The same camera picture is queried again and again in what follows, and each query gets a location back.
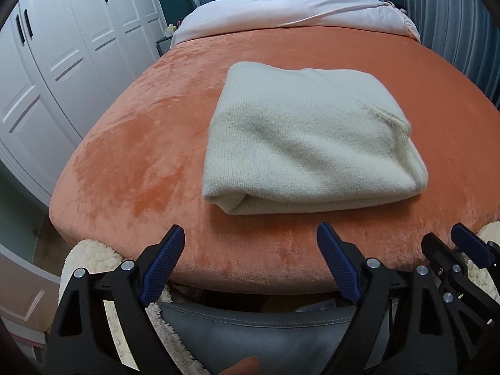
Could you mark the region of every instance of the wardrobe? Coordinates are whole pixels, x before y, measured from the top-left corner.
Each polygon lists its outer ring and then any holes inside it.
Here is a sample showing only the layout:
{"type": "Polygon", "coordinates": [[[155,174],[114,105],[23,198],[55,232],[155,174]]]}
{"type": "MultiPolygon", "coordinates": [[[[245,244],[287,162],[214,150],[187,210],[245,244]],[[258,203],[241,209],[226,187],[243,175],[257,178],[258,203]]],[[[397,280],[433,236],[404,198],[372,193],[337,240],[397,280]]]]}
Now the wardrobe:
{"type": "Polygon", "coordinates": [[[20,0],[0,30],[0,160],[42,203],[78,144],[158,59],[159,0],[20,0]]]}

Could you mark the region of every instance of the door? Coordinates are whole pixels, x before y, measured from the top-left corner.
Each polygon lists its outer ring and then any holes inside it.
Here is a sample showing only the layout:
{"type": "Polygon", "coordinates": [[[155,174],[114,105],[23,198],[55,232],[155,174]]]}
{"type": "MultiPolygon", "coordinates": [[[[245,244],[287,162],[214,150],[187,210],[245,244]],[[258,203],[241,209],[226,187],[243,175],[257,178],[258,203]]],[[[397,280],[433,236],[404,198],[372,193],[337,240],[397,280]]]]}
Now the door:
{"type": "Polygon", "coordinates": [[[112,100],[82,40],[67,0],[20,0],[34,61],[59,107],[84,137],[112,100]]]}
{"type": "Polygon", "coordinates": [[[0,30],[0,156],[47,204],[81,138],[44,83],[26,38],[16,6],[0,30]]]}
{"type": "Polygon", "coordinates": [[[163,38],[163,30],[167,27],[163,12],[158,0],[136,0],[141,14],[144,15],[146,26],[151,31],[153,38],[152,44],[156,46],[156,42],[163,38]]]}
{"type": "Polygon", "coordinates": [[[135,75],[107,4],[105,0],[69,0],[69,3],[83,41],[113,102],[133,82],[135,75]]]}
{"type": "Polygon", "coordinates": [[[146,27],[146,21],[141,17],[136,0],[104,0],[104,2],[118,33],[118,39],[127,52],[132,72],[137,77],[159,57],[154,45],[151,44],[153,37],[146,27]]]}
{"type": "Polygon", "coordinates": [[[58,307],[60,278],[0,245],[0,315],[46,332],[58,307]]]}

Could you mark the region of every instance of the folded sweater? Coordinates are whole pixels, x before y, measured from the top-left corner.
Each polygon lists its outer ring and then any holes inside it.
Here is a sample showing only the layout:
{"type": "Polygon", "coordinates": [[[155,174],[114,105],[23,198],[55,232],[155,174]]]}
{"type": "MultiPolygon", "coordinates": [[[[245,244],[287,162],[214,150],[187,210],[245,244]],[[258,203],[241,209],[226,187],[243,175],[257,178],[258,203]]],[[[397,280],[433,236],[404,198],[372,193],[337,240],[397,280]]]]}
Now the folded sweater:
{"type": "Polygon", "coordinates": [[[239,62],[213,114],[203,198],[228,214],[313,213],[427,186],[410,123],[375,77],[239,62]]]}

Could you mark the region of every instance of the blue gripper pad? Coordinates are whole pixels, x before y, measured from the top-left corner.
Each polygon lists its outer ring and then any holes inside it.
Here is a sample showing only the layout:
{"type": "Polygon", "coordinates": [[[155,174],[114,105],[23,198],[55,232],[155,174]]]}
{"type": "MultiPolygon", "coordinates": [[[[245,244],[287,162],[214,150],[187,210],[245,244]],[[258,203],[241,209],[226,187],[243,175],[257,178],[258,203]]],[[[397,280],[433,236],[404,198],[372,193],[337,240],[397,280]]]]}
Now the blue gripper pad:
{"type": "Polygon", "coordinates": [[[342,248],[342,240],[328,224],[316,231],[317,245],[330,269],[342,296],[358,305],[362,301],[358,272],[342,248]]]}
{"type": "Polygon", "coordinates": [[[169,234],[168,238],[162,240],[162,247],[149,268],[142,275],[142,290],[139,295],[139,302],[144,307],[159,299],[165,283],[184,250],[185,238],[182,227],[176,226],[169,234]]]}
{"type": "Polygon", "coordinates": [[[492,264],[489,247],[463,224],[452,227],[452,242],[479,268],[489,268],[492,264]]]}

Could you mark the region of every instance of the mattress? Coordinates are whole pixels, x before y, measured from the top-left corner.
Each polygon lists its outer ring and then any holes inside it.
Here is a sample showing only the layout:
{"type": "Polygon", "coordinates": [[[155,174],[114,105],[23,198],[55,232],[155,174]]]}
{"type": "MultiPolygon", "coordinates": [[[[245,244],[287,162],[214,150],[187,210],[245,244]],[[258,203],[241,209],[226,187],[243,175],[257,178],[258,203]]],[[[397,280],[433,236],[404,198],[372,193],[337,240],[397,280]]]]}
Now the mattress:
{"type": "Polygon", "coordinates": [[[336,288],[316,245],[329,221],[390,268],[424,261],[422,236],[447,244],[452,225],[500,217],[500,115],[451,64],[404,36],[340,27],[262,29],[183,42],[117,99],[72,155],[49,215],[70,244],[99,240],[126,258],[172,224],[186,247],[171,279],[225,292],[318,293],[336,288]],[[384,84],[412,124],[427,189],[396,203],[310,214],[224,214],[202,199],[208,124],[239,61],[283,69],[355,69],[384,84]]]}

